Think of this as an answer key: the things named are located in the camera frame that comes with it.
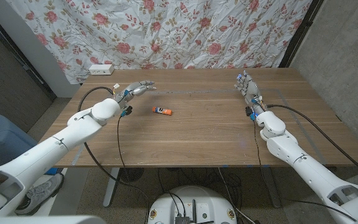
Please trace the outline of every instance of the floral curtain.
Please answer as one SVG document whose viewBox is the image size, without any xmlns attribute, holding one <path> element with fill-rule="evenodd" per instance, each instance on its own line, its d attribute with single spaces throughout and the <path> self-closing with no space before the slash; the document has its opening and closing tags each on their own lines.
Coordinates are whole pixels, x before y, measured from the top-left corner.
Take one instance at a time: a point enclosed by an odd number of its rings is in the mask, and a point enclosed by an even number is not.
<svg viewBox="0 0 358 224">
<path fill-rule="evenodd" d="M 70 83 L 115 69 L 277 67 L 311 0 L 7 0 Z"/>
</svg>

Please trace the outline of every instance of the glue stick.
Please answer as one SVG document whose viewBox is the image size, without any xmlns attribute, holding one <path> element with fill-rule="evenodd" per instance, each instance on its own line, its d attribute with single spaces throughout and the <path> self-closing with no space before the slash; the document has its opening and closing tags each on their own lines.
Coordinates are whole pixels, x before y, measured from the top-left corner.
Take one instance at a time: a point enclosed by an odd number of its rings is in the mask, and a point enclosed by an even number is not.
<svg viewBox="0 0 358 224">
<path fill-rule="evenodd" d="M 162 114 L 166 114 L 166 115 L 172 115 L 172 110 L 164 109 L 164 108 L 158 108 L 158 107 L 153 107 L 153 112 L 162 113 Z"/>
</svg>

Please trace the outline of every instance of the table leg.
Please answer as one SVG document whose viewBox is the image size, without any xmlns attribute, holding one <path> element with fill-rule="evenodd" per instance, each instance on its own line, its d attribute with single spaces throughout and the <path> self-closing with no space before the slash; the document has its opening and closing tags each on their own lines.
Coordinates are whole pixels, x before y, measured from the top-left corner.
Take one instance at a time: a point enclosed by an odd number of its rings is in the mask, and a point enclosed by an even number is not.
<svg viewBox="0 0 358 224">
<path fill-rule="evenodd" d="M 263 167 L 262 172 L 264 173 L 267 188 L 269 189 L 268 193 L 270 195 L 270 202 L 272 203 L 273 207 L 281 208 L 281 201 L 277 197 L 278 191 L 276 183 L 274 182 L 272 170 L 269 167 Z"/>
<path fill-rule="evenodd" d="M 110 174 L 118 179 L 119 168 L 112 168 Z M 112 178 L 109 178 L 109 183 L 107 184 L 106 194 L 104 195 L 103 206 L 108 208 L 112 202 L 112 196 L 114 195 L 116 189 L 116 181 Z"/>
</svg>

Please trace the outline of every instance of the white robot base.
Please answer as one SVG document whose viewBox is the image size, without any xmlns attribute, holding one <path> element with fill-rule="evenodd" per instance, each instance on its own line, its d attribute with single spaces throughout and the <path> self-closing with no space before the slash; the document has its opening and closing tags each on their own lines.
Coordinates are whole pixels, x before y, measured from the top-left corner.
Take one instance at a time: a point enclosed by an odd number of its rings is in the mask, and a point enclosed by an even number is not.
<svg viewBox="0 0 358 224">
<path fill-rule="evenodd" d="M 148 224 L 237 223 L 233 206 L 217 192 L 202 186 L 187 185 L 161 195 L 152 205 Z"/>
</svg>

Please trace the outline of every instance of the electrical outlet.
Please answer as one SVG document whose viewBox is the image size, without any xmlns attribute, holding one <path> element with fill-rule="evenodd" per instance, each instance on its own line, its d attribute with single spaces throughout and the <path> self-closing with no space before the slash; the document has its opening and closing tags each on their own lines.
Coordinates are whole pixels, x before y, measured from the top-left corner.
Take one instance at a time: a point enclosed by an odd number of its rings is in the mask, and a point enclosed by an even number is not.
<svg viewBox="0 0 358 224">
<path fill-rule="evenodd" d="M 92 65 L 89 71 L 91 75 L 111 75 L 114 67 L 112 65 Z"/>
</svg>

